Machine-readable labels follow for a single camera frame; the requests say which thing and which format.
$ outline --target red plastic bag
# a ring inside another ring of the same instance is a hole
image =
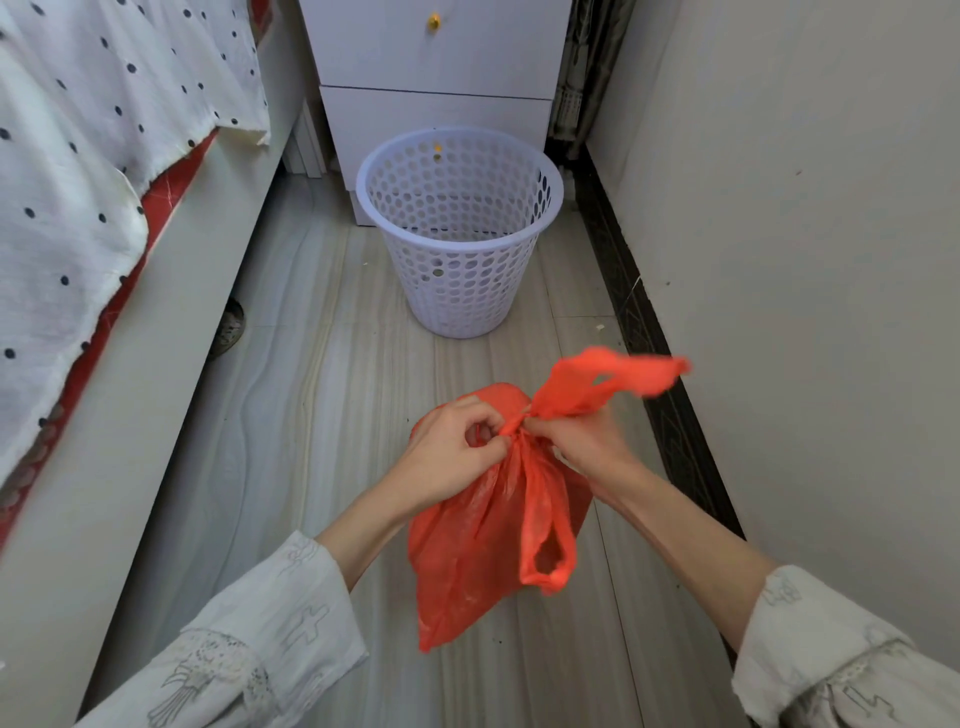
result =
[[[500,434],[513,442],[506,459],[410,524],[421,650],[459,637],[521,586],[555,594],[577,565],[587,480],[560,462],[549,442],[520,429],[523,420],[595,412],[620,391],[653,397],[688,369],[685,359],[591,348],[557,362],[532,401],[513,384],[474,393],[503,415]],[[607,378],[594,383],[598,377]]]

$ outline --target baseboard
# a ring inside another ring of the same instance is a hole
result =
[[[576,162],[567,164],[573,168],[577,206],[587,226],[627,351],[670,354],[657,313],[647,298],[642,276],[627,247],[589,152],[584,149]],[[713,462],[707,438],[700,428],[683,383],[678,383],[661,397],[644,403],[657,436],[663,466],[671,482],[730,531],[743,538],[743,528]]]

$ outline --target marble-patterned floor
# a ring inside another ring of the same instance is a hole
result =
[[[204,371],[91,688],[146,664],[212,595],[295,528],[314,535],[402,452],[436,404],[494,381],[535,391],[562,355],[622,349],[579,213],[541,237],[497,330],[454,341],[407,308],[338,178],[279,178],[237,281],[240,341]],[[661,468],[640,402],[615,403]],[[352,599],[370,659],[303,726],[745,726],[716,631],[643,540],[592,508],[558,595],[504,599],[460,639],[417,650],[403,534]]]

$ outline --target perforated trash bin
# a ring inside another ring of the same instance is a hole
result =
[[[434,333],[468,339],[506,318],[564,184],[529,144],[450,127],[375,149],[356,195],[383,233],[414,315]]]

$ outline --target white cabinet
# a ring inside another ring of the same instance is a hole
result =
[[[324,88],[324,108],[347,189],[367,154],[398,134],[469,123],[542,148],[553,102],[446,93]]]
[[[416,129],[482,126],[542,147],[570,0],[300,6],[347,190],[374,147]]]
[[[324,86],[552,99],[568,0],[301,0]],[[440,28],[431,32],[436,14]]]

